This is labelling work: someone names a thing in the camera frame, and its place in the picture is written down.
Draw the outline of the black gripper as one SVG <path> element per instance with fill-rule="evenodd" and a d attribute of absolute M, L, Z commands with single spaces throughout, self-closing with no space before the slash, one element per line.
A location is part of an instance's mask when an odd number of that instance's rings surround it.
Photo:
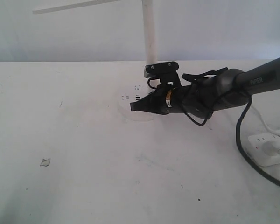
<path fill-rule="evenodd" d="M 158 87 L 150 95 L 130 103 L 131 111 L 159 115 L 169 113 L 190 113 L 196 117 L 210 117 L 213 111 L 197 95 L 192 86 Z"/>

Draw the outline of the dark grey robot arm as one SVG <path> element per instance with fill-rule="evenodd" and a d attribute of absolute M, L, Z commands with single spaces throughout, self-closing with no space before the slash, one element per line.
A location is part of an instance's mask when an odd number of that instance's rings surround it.
<path fill-rule="evenodd" d="M 177 62 L 145 66 L 148 81 L 159 80 L 154 91 L 130 104 L 132 111 L 167 115 L 189 113 L 209 119 L 214 111 L 239 107 L 248 102 L 248 95 L 280 89 L 280 58 L 249 71 L 210 70 L 202 74 L 178 76 Z"/>

